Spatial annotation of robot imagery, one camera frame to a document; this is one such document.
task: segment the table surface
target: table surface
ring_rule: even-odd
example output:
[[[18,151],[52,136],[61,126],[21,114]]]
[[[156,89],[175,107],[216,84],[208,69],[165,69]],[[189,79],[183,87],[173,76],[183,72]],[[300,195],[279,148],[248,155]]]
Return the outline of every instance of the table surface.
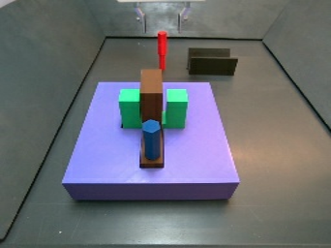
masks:
[[[233,77],[189,76],[189,47],[231,48]],[[109,39],[4,247],[331,245],[331,139],[261,42],[169,40],[164,81],[211,81],[240,185],[229,201],[73,201],[61,186],[99,81],[157,67],[155,39]]]

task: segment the brown block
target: brown block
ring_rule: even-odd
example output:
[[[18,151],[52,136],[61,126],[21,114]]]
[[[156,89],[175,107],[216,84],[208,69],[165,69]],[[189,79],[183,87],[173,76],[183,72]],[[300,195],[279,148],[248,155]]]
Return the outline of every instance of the brown block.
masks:
[[[164,168],[164,143],[163,132],[160,133],[160,157],[156,160],[145,158],[145,143],[144,137],[141,138],[141,152],[140,152],[140,168]]]
[[[161,85],[161,70],[144,69],[141,70],[141,87],[140,87],[140,101],[141,101],[141,120],[156,120],[161,123],[163,110],[163,85]]]

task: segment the purple box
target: purple box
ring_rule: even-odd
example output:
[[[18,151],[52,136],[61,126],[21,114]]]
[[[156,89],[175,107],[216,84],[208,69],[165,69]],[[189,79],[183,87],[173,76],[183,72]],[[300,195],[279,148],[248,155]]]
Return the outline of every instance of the purple box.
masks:
[[[185,89],[188,94],[185,128],[164,130],[163,169],[140,168],[143,131],[120,128],[124,88],[140,88],[140,83],[99,83],[61,181],[72,198],[228,199],[239,177],[209,83],[163,83],[164,92]]]

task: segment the gray wall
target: gray wall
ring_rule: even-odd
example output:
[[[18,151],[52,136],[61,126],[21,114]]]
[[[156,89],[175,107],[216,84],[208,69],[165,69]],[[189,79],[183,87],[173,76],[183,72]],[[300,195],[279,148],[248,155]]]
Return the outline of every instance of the gray wall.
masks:
[[[331,127],[331,1],[292,0],[264,43]]]
[[[0,9],[0,239],[104,41],[80,0]]]
[[[141,3],[147,16],[143,33],[132,3],[84,0],[107,36],[155,36],[167,30],[173,37],[261,39],[288,0],[207,0],[191,3],[188,22],[177,32],[181,3]]]

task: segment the red rod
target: red rod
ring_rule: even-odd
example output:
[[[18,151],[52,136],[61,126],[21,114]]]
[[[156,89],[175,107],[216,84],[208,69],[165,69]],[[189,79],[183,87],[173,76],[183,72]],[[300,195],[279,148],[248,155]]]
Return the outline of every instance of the red rod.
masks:
[[[157,32],[157,54],[159,54],[159,69],[165,70],[165,55],[167,55],[167,32]]]

